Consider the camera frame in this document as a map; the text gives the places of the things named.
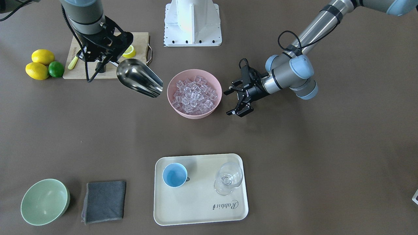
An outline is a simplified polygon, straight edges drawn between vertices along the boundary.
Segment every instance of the tray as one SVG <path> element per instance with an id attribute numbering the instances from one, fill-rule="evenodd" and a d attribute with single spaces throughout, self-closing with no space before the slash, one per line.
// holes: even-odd
<path id="1" fill-rule="evenodd" d="M 418 190 L 417 190 L 417 192 L 415 192 L 415 195 L 412 197 L 412 200 L 413 200 L 416 204 L 418 204 Z"/>
<path id="2" fill-rule="evenodd" d="M 240 187 L 227 196 L 214 189 L 215 174 L 226 162 L 243 169 Z M 178 188 L 167 186 L 164 168 L 183 164 L 190 180 Z M 155 164 L 154 220 L 161 226 L 242 220 L 248 214 L 247 190 L 242 159 L 235 153 L 160 158 Z"/>

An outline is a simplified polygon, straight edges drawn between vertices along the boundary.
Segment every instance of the blue joint cover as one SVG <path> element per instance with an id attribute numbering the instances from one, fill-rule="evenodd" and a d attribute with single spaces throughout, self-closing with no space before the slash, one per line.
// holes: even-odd
<path id="1" fill-rule="evenodd" d="M 314 74 L 314 68 L 305 55 L 291 59 L 289 65 L 293 72 L 302 79 L 308 79 Z"/>
<path id="2" fill-rule="evenodd" d="M 316 96 L 316 94 L 318 93 L 318 84 L 316 83 L 315 80 L 313 82 L 315 82 L 315 87 L 313 88 L 313 90 L 305 96 L 302 96 L 302 97 L 298 96 L 299 98 L 303 100 L 310 100 Z"/>
<path id="3" fill-rule="evenodd" d="M 396 0 L 389 7 L 386 14 L 401 16 L 410 12 L 416 5 L 418 5 L 418 0 Z"/>
<path id="4" fill-rule="evenodd" d="M 97 0 L 65 0 L 65 1 L 77 7 L 86 7 L 95 3 Z"/>
<path id="5" fill-rule="evenodd" d="M 265 70 L 266 71 L 271 71 L 271 69 L 273 69 L 271 67 L 271 65 L 273 64 L 273 61 L 276 57 L 278 57 L 278 55 L 272 55 L 267 59 L 267 61 L 265 62 Z"/>

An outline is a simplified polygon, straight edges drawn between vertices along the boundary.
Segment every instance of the gray towel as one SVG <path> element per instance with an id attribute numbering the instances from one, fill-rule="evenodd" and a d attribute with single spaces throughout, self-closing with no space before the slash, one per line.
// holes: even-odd
<path id="1" fill-rule="evenodd" d="M 125 192 L 125 181 L 88 183 L 82 222 L 89 224 L 122 219 Z"/>

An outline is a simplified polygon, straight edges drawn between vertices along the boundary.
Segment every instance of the lemon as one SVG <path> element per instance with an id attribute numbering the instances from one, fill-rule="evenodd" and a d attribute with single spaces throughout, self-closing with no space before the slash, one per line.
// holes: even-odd
<path id="1" fill-rule="evenodd" d="M 64 65 L 58 61 L 53 61 L 48 66 L 48 72 L 53 77 L 62 77 L 64 74 Z"/>
<path id="2" fill-rule="evenodd" d="M 38 62 L 28 63 L 25 70 L 31 78 L 36 80 L 45 80 L 49 77 L 48 68 Z"/>
<path id="3" fill-rule="evenodd" d="M 49 65 L 54 60 L 54 54 L 46 49 L 39 49 L 32 53 L 33 62 L 38 62 L 43 65 Z"/>
<path id="4" fill-rule="evenodd" d="M 136 51 L 135 48 L 133 48 L 132 45 L 130 45 L 128 47 L 128 49 L 126 49 L 125 53 L 122 54 L 123 57 L 125 58 L 132 58 L 136 55 Z"/>

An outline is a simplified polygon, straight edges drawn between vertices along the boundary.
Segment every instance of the lemon wedge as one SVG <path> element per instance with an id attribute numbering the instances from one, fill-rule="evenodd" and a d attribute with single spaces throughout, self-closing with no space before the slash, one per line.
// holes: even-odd
<path id="1" fill-rule="evenodd" d="M 123 57 L 125 58 L 132 58 L 136 55 L 136 51 L 135 48 L 133 48 L 132 45 L 130 45 L 128 47 L 128 49 L 126 49 L 125 53 L 122 54 Z"/>

